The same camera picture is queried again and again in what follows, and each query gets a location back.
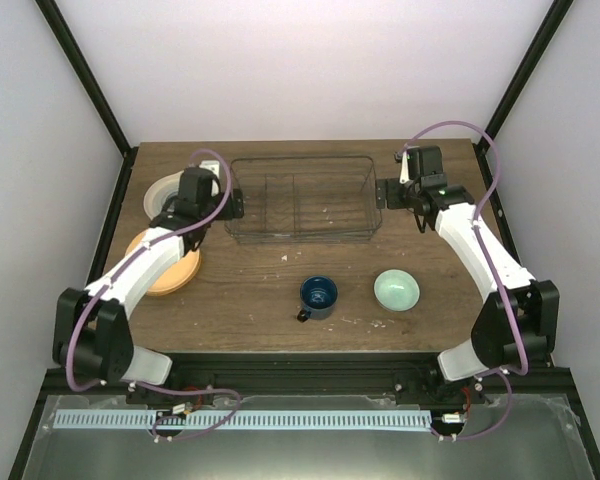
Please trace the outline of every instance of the wooden table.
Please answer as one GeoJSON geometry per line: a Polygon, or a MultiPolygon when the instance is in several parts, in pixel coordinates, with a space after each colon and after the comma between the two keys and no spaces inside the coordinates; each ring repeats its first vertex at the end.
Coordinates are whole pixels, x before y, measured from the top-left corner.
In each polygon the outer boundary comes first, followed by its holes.
{"type": "MultiPolygon", "coordinates": [[[[399,175],[393,152],[402,143],[143,143],[106,268],[147,228],[147,189],[186,166],[197,148],[212,148],[229,161],[258,155],[366,154],[374,158],[378,178],[388,178],[399,175]]],[[[419,144],[440,145],[450,183],[464,185],[476,199],[484,193],[469,140],[419,144]]],[[[495,232],[490,208],[484,217],[495,232]]],[[[364,244],[239,245],[217,222],[201,251],[202,267],[188,285],[139,303],[131,318],[136,344],[162,351],[441,350],[468,338],[481,308],[478,290],[451,248],[433,232],[420,234],[406,211],[383,210],[383,226],[364,244]],[[411,273],[420,285],[420,301],[408,312],[390,313],[375,300],[373,282],[390,268],[411,273]],[[301,324],[295,320],[299,287],[316,274],[336,282],[338,303],[327,320],[301,324]]]]}

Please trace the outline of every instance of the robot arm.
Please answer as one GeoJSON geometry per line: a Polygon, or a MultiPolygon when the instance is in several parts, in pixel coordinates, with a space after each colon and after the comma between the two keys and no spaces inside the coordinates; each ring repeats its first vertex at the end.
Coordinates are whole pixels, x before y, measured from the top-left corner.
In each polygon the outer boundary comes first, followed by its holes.
{"type": "MultiPolygon", "coordinates": [[[[151,228],[138,246],[84,290],[67,289],[62,293],[53,342],[53,359],[57,363],[66,365],[76,323],[86,305],[99,296],[78,337],[74,370],[107,382],[165,382],[171,359],[133,345],[128,320],[149,287],[188,252],[199,248],[210,223],[186,233],[175,232],[193,226],[218,208],[223,196],[219,191],[219,171],[217,161],[186,168],[180,176],[178,195],[151,221],[151,228]]],[[[234,189],[215,219],[240,218],[243,214],[242,194],[234,189]]]]}
{"type": "Polygon", "coordinates": [[[471,338],[438,356],[444,379],[462,380],[520,362],[504,303],[476,238],[476,226],[507,292],[527,358],[544,359],[555,346],[559,301],[555,285],[536,281],[481,217],[474,221],[473,198],[464,187],[447,184],[438,147],[410,148],[396,161],[402,162],[400,178],[384,180],[379,187],[386,194],[388,208],[410,210],[422,233],[427,226],[436,231],[467,268],[483,301],[471,338]]]}

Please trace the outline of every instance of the black bracket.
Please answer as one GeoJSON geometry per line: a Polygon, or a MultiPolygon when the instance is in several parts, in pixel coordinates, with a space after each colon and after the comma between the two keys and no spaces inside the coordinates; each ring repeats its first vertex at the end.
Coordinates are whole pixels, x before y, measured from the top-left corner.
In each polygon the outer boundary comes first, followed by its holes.
{"type": "MultiPolygon", "coordinates": [[[[560,294],[549,280],[507,291],[529,361],[545,360],[553,352],[560,294]]],[[[518,365],[520,357],[498,292],[487,297],[471,331],[478,359],[489,368],[518,365]]]]}
{"type": "MultiPolygon", "coordinates": [[[[75,324],[90,300],[89,292],[66,289],[58,298],[56,325],[53,337],[53,360],[66,365],[69,340],[75,324]]],[[[115,382],[122,378],[133,359],[133,340],[124,306],[115,300],[100,300],[83,327],[74,354],[74,370],[115,382]]]]}
{"type": "MultiPolygon", "coordinates": [[[[178,194],[162,206],[162,211],[149,226],[168,230],[179,230],[193,225],[209,216],[222,201],[223,193],[212,195],[213,184],[220,187],[218,177],[205,168],[188,167],[182,172],[178,184],[178,194]]],[[[234,189],[217,220],[231,220],[244,217],[242,191],[234,189]]],[[[185,253],[200,247],[211,224],[182,235],[185,253]]]]}
{"type": "Polygon", "coordinates": [[[382,210],[387,206],[387,180],[376,180],[376,208],[382,210]]]}

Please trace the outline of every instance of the dark blue cup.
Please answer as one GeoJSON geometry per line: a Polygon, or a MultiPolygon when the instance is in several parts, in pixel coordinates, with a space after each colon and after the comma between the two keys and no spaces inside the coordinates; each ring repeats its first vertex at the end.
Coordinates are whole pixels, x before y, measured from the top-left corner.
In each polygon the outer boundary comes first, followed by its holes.
{"type": "Polygon", "coordinates": [[[324,320],[333,312],[337,299],[338,289],[333,280],[323,276],[307,278],[300,287],[302,310],[298,313],[298,320],[324,320]]]}

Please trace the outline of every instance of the purple cable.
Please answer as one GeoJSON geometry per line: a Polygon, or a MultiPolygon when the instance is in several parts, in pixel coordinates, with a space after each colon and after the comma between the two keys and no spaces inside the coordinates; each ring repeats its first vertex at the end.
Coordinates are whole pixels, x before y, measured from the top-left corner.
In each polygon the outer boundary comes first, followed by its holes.
{"type": "MultiPolygon", "coordinates": [[[[416,134],[410,141],[413,142],[414,140],[419,139],[423,135],[429,133],[431,130],[435,130],[436,128],[440,128],[440,127],[446,127],[449,125],[460,125],[462,127],[470,128],[471,130],[479,133],[487,141],[487,143],[489,143],[489,146],[493,150],[493,158],[494,158],[494,161],[496,164],[496,169],[495,169],[495,173],[493,175],[493,181],[491,182],[491,186],[489,187],[487,192],[484,194],[484,197],[482,197],[482,199],[478,202],[478,204],[476,205],[476,209],[473,212],[473,220],[475,222],[480,217],[480,213],[482,212],[482,209],[484,208],[485,204],[489,200],[489,197],[491,197],[491,195],[495,191],[496,186],[498,185],[498,182],[500,181],[500,173],[501,173],[500,172],[500,152],[498,150],[498,147],[496,146],[496,143],[487,134],[487,132],[485,132],[480,127],[477,127],[476,125],[473,125],[472,123],[463,122],[461,120],[448,120],[446,122],[435,123],[435,124],[431,125],[430,127],[425,128],[420,133],[416,134]]],[[[404,144],[403,150],[406,150],[408,148],[408,146],[409,146],[408,143],[409,142],[404,144]]],[[[484,258],[487,261],[489,270],[491,270],[491,275],[493,275],[493,279],[495,280],[496,286],[498,287],[498,293],[500,294],[500,298],[502,299],[502,303],[504,304],[504,310],[507,313],[507,319],[509,320],[509,326],[511,327],[511,333],[513,334],[513,338],[516,342],[516,348],[518,350],[518,356],[520,357],[520,367],[521,368],[517,368],[515,366],[509,366],[508,369],[514,373],[517,373],[518,375],[526,375],[527,372],[529,371],[529,360],[527,358],[527,352],[524,349],[524,344],[522,343],[522,336],[520,335],[520,329],[518,328],[518,323],[516,322],[516,317],[513,313],[513,308],[511,308],[511,302],[509,302],[509,297],[507,296],[507,292],[505,290],[504,284],[502,283],[502,279],[500,278],[500,275],[498,274],[498,270],[496,269],[496,266],[493,263],[493,259],[491,258],[491,255],[489,254],[489,250],[487,250],[487,246],[485,245],[484,240],[482,239],[482,234],[480,233],[480,227],[478,225],[474,225],[473,231],[476,234],[476,239],[478,240],[478,245],[480,246],[480,250],[482,250],[482,253],[484,254],[484,258]]]]}
{"type": "MultiPolygon", "coordinates": [[[[231,418],[233,418],[235,416],[235,414],[238,413],[240,404],[242,402],[242,398],[240,397],[240,394],[238,392],[236,392],[235,390],[230,390],[228,388],[216,388],[216,389],[197,390],[195,392],[188,392],[188,391],[181,391],[181,390],[169,390],[167,388],[158,387],[156,385],[151,385],[149,383],[144,383],[144,382],[138,382],[137,385],[144,387],[146,389],[149,389],[149,390],[153,390],[154,392],[157,392],[157,393],[162,393],[164,395],[173,395],[173,396],[177,396],[177,397],[197,397],[197,396],[209,395],[209,394],[226,394],[226,395],[231,395],[236,399],[236,405],[231,409],[231,411],[227,415],[225,415],[222,418],[222,420],[214,423],[213,425],[211,425],[208,428],[205,428],[204,430],[195,432],[191,435],[178,435],[177,437],[173,437],[172,439],[174,441],[190,440],[192,438],[201,437],[203,435],[213,432],[215,429],[217,429],[218,427],[224,425],[229,420],[231,420],[231,418]]],[[[180,417],[178,417],[177,415],[168,415],[165,417],[158,418],[155,421],[155,423],[153,424],[153,426],[151,427],[151,433],[153,434],[154,437],[158,436],[158,432],[157,432],[158,426],[162,422],[169,420],[169,419],[180,419],[180,417]]]]}
{"type": "MultiPolygon", "coordinates": [[[[511,383],[509,382],[509,379],[500,370],[493,370],[493,371],[490,370],[487,373],[495,374],[495,375],[498,375],[500,378],[502,378],[502,381],[504,382],[504,386],[507,389],[507,405],[504,409],[504,413],[502,414],[502,417],[500,417],[500,419],[496,423],[491,425],[489,428],[487,428],[481,432],[478,432],[478,433],[472,433],[471,435],[463,435],[463,436],[456,437],[456,441],[475,440],[477,438],[484,437],[485,435],[489,435],[491,432],[493,432],[494,430],[499,428],[505,422],[505,420],[511,413],[511,407],[513,406],[513,390],[511,389],[511,383]]],[[[443,438],[443,439],[445,438],[443,435],[440,435],[433,428],[431,429],[431,433],[433,433],[438,438],[443,438]]]]}
{"type": "MultiPolygon", "coordinates": [[[[207,148],[202,148],[200,150],[196,150],[195,152],[193,152],[189,161],[192,161],[194,158],[196,158],[197,156],[199,156],[201,154],[209,154],[209,155],[212,155],[213,157],[215,157],[220,162],[220,165],[222,165],[222,169],[224,170],[225,176],[227,177],[227,188],[226,188],[226,191],[224,192],[224,195],[222,196],[222,199],[220,200],[220,203],[218,204],[216,209],[213,212],[211,212],[211,215],[209,215],[208,217],[206,217],[206,218],[202,219],[201,221],[194,223],[193,225],[190,225],[188,227],[181,228],[174,232],[169,232],[165,235],[154,238],[153,240],[151,240],[149,242],[150,246],[154,246],[158,242],[166,240],[167,238],[171,238],[176,235],[182,235],[184,233],[190,232],[192,230],[203,227],[204,225],[210,223],[214,218],[216,218],[220,214],[220,212],[226,205],[227,201],[229,200],[229,197],[231,196],[231,186],[232,186],[231,169],[229,168],[229,164],[226,162],[226,160],[224,158],[222,158],[222,156],[219,153],[214,152],[213,150],[209,150],[207,148]]],[[[71,388],[71,390],[73,390],[74,392],[84,392],[84,391],[90,389],[91,387],[98,385],[98,383],[100,383],[100,381],[98,379],[94,379],[94,380],[90,380],[89,382],[87,382],[83,385],[78,385],[76,383],[76,379],[73,374],[73,360],[75,357],[76,345],[78,344],[78,337],[80,336],[82,327],[87,322],[87,319],[89,318],[89,315],[91,314],[91,311],[95,307],[96,303],[98,303],[98,300],[104,295],[104,293],[109,289],[109,287],[111,285],[113,285],[113,283],[115,283],[115,281],[118,280],[118,278],[120,278],[120,275],[122,275],[122,273],[127,268],[129,268],[129,266],[146,251],[148,251],[146,247],[140,247],[129,258],[127,258],[125,260],[125,262],[120,266],[120,268],[118,268],[118,270],[116,270],[115,273],[113,275],[111,275],[111,278],[110,278],[111,284],[109,286],[103,285],[102,288],[100,288],[100,290],[98,290],[98,292],[96,292],[96,294],[93,297],[91,297],[91,300],[89,300],[89,303],[87,303],[87,305],[84,307],[84,310],[80,314],[80,317],[78,318],[78,321],[76,322],[76,326],[73,329],[73,333],[71,334],[71,338],[69,339],[69,347],[67,349],[67,360],[66,360],[66,365],[65,365],[67,384],[69,385],[69,388],[71,388]]]]}

